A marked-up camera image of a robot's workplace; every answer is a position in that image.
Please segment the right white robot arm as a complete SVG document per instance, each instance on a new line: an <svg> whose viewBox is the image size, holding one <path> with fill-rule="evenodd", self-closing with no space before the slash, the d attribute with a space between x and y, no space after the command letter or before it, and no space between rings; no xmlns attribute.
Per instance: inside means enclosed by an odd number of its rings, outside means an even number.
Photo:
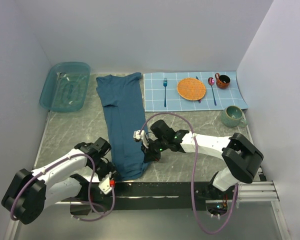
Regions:
<svg viewBox="0 0 300 240"><path fill-rule="evenodd" d="M180 129L174 131L163 120L150 127L156 137L149 139L144 130L136 130L133 138L141 142L145 163L158 162L161 152L198 153L222 159L226 167L215 173L208 185L214 199L222 198L227 190L241 182L251 184L264 159L263 154L241 133L232 136L210 136Z"/></svg>

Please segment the blue t shirt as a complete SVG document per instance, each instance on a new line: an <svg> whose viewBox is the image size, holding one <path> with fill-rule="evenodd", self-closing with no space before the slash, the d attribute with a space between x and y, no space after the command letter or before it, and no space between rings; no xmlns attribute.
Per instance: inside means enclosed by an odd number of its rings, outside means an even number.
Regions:
<svg viewBox="0 0 300 240"><path fill-rule="evenodd" d="M101 100L111 158L122 181L140 178L148 168L144 153L133 138L145 123L140 79L135 72L126 76L99 76L96 91Z"/></svg>

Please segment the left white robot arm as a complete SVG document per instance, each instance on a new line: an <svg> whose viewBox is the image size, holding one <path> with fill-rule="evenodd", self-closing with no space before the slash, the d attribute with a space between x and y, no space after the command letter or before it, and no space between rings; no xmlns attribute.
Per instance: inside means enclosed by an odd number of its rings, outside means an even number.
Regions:
<svg viewBox="0 0 300 240"><path fill-rule="evenodd" d="M37 169L19 170L1 205L13 221L27 225L42 211L66 199L90 205L103 218L110 211L101 202L115 193L115 165L105 156L111 145L102 137L81 142L59 159Z"/></svg>

